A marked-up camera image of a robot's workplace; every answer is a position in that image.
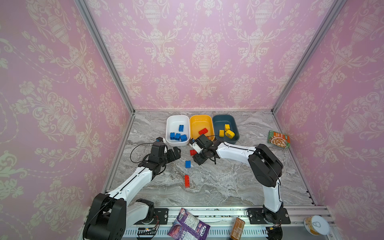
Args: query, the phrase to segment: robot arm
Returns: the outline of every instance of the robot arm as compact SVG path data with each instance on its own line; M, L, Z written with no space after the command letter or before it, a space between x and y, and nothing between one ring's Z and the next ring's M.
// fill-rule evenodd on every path
M135 172L108 194L99 193L93 200L83 230L83 238L90 240L121 239L127 226L138 221L150 222L154 203L138 199L127 208L136 194L160 172L161 167L180 158L180 149L166 150L163 142L153 143L151 153L139 163Z
M256 180L263 185L265 220L277 223L280 212L283 211L283 201L280 197L280 177L283 164L264 144L256 147L243 147L215 140L212 142L205 135L196 140L191 139L190 145L196 150L194 161L201 165L208 158L233 159L249 165Z

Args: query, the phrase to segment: wall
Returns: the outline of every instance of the wall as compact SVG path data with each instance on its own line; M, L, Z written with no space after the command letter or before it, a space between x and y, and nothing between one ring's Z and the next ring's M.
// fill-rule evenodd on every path
M87 0L135 109L270 109L333 0Z
M384 2L348 0L278 120L344 240L384 234Z
M129 113L73 1L0 7L0 239L77 239Z

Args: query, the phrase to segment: food package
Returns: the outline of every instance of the food package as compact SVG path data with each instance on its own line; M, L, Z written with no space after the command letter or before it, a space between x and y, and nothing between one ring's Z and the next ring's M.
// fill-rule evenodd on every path
M274 132L272 130L270 130L268 133L267 142L282 148L289 148L291 146L291 141L288 135Z
M230 235L231 240L240 240L241 235L243 234L244 225L245 221L238 217L235 219L235 223L233 224L232 232Z
M205 240L210 226L203 223L184 208L181 208L177 219L168 235L175 240Z

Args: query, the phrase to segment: gray marble surface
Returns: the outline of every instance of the gray marble surface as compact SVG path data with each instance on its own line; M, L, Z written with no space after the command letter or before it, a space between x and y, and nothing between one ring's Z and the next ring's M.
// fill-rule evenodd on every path
M126 148L119 163L112 188L123 183L136 169L129 155L140 143L153 142L165 137L166 120L171 115L197 114L214 116L230 114L235 118L240 139L237 145L256 146L266 144L269 130L277 130L270 111L201 111L201 112L136 112ZM311 204L306 188L287 150L266 144L283 163L281 197L286 205ZM170 164L160 175L147 184L135 197L153 201L156 206L205 206L205 205L263 205L262 185L257 182L251 168L243 163L218 159L217 165L207 160L197 165L189 154L192 148L182 146L181 158ZM132 154L135 162L150 152L151 144L139 146ZM192 167L185 168L190 160ZM184 175L190 176L190 188L184 187Z

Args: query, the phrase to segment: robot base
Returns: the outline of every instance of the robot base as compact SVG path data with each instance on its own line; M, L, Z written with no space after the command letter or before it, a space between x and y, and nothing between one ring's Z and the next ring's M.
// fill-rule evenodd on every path
M159 218L159 224L165 225L168 223L168 209L162 209L162 208L155 208L154 209L154 216L158 216ZM156 217L152 218L152 220L147 223L143 221L138 221L135 224L136 225L142 225L142 224L156 224Z
M247 216L251 224L275 224L278 219L281 219L282 224L291 224L288 212L283 206L280 209L273 213L266 208L248 208Z

